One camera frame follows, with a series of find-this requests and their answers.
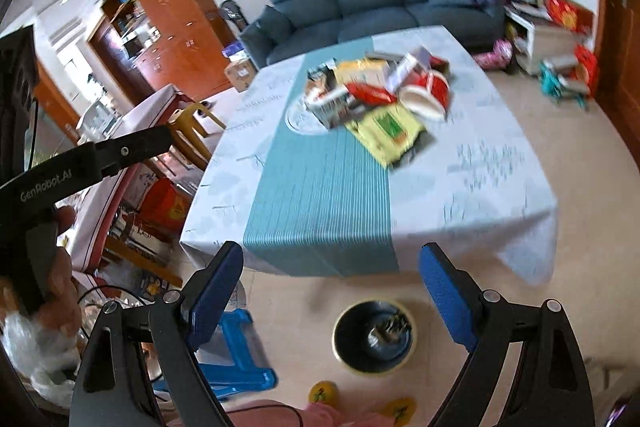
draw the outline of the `plastic bag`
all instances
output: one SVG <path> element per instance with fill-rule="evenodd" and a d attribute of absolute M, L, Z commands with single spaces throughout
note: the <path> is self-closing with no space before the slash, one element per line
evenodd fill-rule
<path fill-rule="evenodd" d="M 62 370 L 80 363 L 75 337 L 70 339 L 12 313 L 4 324 L 2 345 L 16 371 L 30 379 L 36 393 L 64 409 L 71 408 L 75 383 L 67 380 Z"/>

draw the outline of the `blue stool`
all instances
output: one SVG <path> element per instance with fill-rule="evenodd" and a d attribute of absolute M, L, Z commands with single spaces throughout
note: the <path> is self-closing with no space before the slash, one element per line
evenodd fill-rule
<path fill-rule="evenodd" d="M 273 369 L 258 367 L 249 351 L 242 325 L 252 324 L 251 315 L 241 309 L 224 312 L 218 327 L 222 330 L 226 347 L 234 365 L 201 363 L 200 370 L 218 399 L 249 391 L 273 389 L 278 379 Z M 164 380 L 154 383 L 156 391 L 168 391 Z"/>

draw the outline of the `pink clothing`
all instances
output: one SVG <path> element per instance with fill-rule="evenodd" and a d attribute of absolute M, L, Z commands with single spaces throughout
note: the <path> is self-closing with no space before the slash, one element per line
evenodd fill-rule
<path fill-rule="evenodd" d="M 333 407 L 310 403 L 305 410 L 296 409 L 272 400 L 247 403 L 235 411 L 228 412 L 236 427 L 393 427 L 394 419 L 378 413 L 369 413 L 357 420 L 349 420 Z M 180 427 L 179 421 L 168 427 Z"/>

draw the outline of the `plastic stool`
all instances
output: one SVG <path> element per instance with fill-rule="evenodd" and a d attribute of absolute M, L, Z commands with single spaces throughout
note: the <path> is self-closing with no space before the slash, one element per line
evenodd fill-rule
<path fill-rule="evenodd" d="M 225 337 L 234 365 L 200 364 L 202 374 L 218 399 L 237 393 L 266 391 L 273 389 L 278 382 L 273 369 L 258 367 L 251 356 L 242 325 L 252 323 L 249 312 L 241 309 L 224 312 L 220 318 L 218 327 Z M 168 391 L 164 380 L 154 383 L 154 389 Z"/>
<path fill-rule="evenodd" d="M 174 147 L 200 170 L 204 171 L 211 159 L 211 153 L 202 141 L 210 136 L 202 124 L 195 118 L 196 111 L 202 111 L 204 115 L 217 123 L 222 129 L 226 125 L 201 103 L 192 103 L 184 109 L 175 111 L 169 119 L 168 126 L 174 137 Z"/>

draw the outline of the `white side table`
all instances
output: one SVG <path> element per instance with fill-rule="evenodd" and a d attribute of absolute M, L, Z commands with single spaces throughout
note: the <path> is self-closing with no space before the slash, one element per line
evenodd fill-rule
<path fill-rule="evenodd" d="M 573 55 L 576 45 L 584 41 L 583 35 L 553 22 L 517 12 L 510 7 L 505 7 L 504 11 L 508 22 L 516 26 L 520 37 L 516 42 L 518 64 L 531 75 L 540 73 L 540 62 L 545 58 Z"/>

